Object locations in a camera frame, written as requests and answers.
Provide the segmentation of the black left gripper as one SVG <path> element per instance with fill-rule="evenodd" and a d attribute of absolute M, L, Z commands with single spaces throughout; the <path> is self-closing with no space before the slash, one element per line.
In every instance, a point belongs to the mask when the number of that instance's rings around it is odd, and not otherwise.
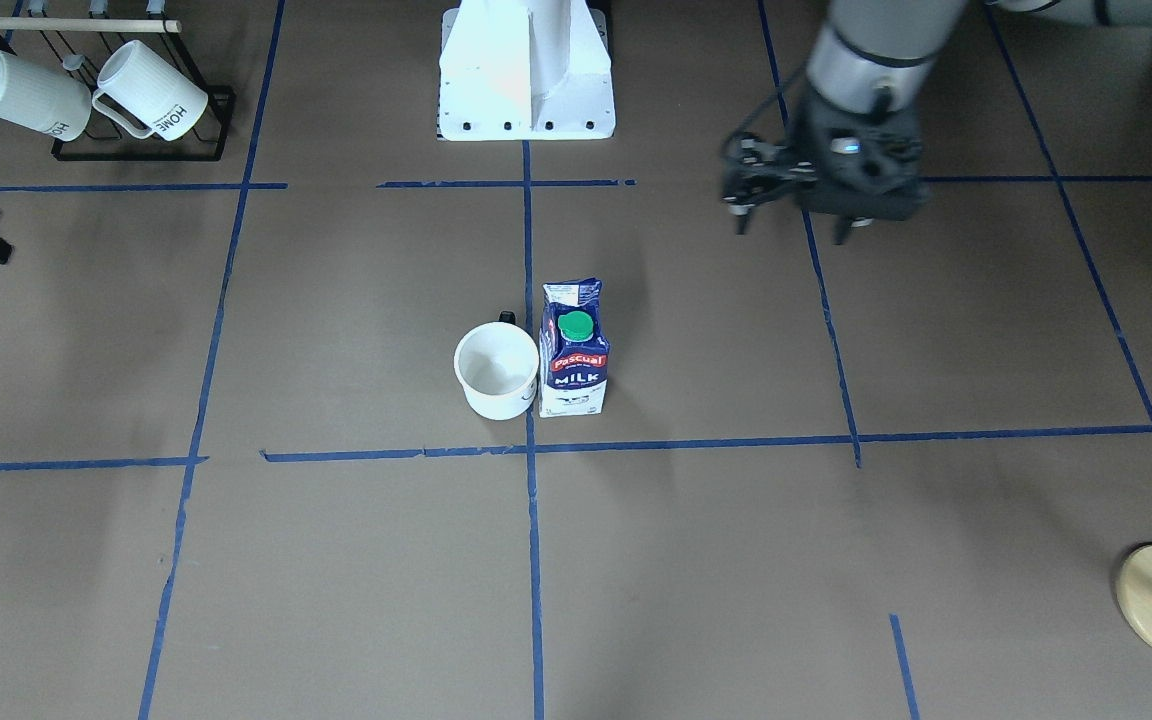
<path fill-rule="evenodd" d="M 895 191 L 918 179 L 922 120 L 915 106 L 858 113 L 838 108 L 820 94 L 801 96 L 791 138 L 814 164 L 820 177 L 855 191 Z M 723 138 L 722 184 L 737 236 L 745 236 L 755 209 L 795 192 L 791 184 L 741 184 L 806 181 L 806 160 L 791 143 L 764 141 L 755 132 Z"/>

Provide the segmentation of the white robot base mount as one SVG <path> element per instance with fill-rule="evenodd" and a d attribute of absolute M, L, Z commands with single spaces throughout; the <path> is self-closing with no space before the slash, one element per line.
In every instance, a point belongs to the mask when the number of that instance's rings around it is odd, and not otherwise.
<path fill-rule="evenodd" d="M 604 141 L 616 131 L 608 1 L 462 1 L 442 15 L 442 141 Z"/>

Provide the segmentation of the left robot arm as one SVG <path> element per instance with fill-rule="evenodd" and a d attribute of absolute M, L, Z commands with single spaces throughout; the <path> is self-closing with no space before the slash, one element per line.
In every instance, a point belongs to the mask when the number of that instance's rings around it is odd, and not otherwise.
<path fill-rule="evenodd" d="M 963 1 L 832 1 L 804 65 L 723 138 L 721 197 L 744 234 L 791 197 L 856 227 L 904 222 L 929 199 L 916 97 Z"/>

